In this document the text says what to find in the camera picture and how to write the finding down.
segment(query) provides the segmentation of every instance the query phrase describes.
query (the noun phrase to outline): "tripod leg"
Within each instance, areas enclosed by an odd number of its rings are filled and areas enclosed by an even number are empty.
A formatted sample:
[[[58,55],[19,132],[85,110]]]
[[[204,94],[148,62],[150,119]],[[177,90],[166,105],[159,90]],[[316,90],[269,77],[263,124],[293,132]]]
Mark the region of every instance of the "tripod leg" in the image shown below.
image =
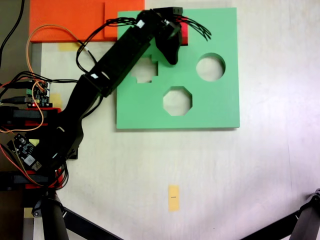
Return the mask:
[[[312,205],[304,209],[295,225],[290,240],[316,240],[320,227],[318,212]]]
[[[64,222],[67,229],[87,240],[123,240],[75,212],[64,208]]]
[[[279,221],[276,221],[269,226],[243,238],[242,240],[281,240],[289,236],[298,221],[296,216],[299,216],[299,211],[296,211],[289,216],[286,216]]]
[[[69,240],[61,206],[56,201],[44,199],[41,214],[45,240]]]

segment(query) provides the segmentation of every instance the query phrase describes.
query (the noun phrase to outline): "white table surface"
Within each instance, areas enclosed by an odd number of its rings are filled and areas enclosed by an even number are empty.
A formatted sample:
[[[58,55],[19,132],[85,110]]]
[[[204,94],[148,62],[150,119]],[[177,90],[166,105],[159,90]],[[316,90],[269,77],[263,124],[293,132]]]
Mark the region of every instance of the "white table surface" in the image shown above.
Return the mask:
[[[238,240],[320,187],[320,1],[146,0],[166,6],[237,7],[240,128],[117,131],[113,94],[83,120],[79,159],[58,195],[125,240]],[[110,46],[89,48],[99,58]],[[78,79],[75,55],[43,44],[41,74]],[[90,68],[85,54],[81,62]],[[73,86],[52,92],[66,104]],[[176,212],[169,185],[179,185]],[[36,219],[35,240],[42,231]]]

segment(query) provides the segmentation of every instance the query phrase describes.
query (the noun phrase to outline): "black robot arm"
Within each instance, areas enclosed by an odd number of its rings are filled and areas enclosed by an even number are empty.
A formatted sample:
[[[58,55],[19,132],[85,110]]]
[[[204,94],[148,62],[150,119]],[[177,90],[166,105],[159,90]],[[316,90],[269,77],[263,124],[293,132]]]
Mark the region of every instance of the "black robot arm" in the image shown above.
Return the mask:
[[[123,81],[155,38],[167,61],[178,62],[182,44],[181,25],[170,19],[182,15],[182,8],[169,7],[144,10],[112,48],[78,80],[64,111],[48,123],[45,137],[40,139],[31,157],[33,169],[52,173],[79,147],[83,139],[82,119],[99,96],[105,98]]]

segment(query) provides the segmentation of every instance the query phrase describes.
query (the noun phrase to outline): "green shape sorter board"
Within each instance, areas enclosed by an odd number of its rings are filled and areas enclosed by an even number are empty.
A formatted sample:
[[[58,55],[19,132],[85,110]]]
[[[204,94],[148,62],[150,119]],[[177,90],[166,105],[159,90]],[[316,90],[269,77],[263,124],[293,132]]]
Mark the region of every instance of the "green shape sorter board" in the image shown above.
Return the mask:
[[[136,18],[138,11],[119,12],[119,17]],[[178,63],[169,65],[155,41],[142,57],[158,62],[158,76],[151,83],[137,83],[129,73],[117,88],[116,127],[118,129],[238,128],[239,80],[236,8],[185,9],[183,15],[204,25],[212,33],[206,41],[188,26],[188,46],[182,46]],[[118,37],[128,28],[119,27]],[[223,76],[203,80],[196,71],[206,55],[220,56]],[[192,108],[181,116],[164,109],[163,98],[170,89],[184,87],[192,95]]]

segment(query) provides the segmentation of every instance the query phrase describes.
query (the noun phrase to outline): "circular hole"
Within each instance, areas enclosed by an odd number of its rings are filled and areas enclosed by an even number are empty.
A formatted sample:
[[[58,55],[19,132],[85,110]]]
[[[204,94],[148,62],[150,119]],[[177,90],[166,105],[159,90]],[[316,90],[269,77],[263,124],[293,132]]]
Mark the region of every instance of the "circular hole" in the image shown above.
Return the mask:
[[[200,58],[195,69],[200,78],[214,82],[224,75],[226,63],[220,55],[207,53]]]

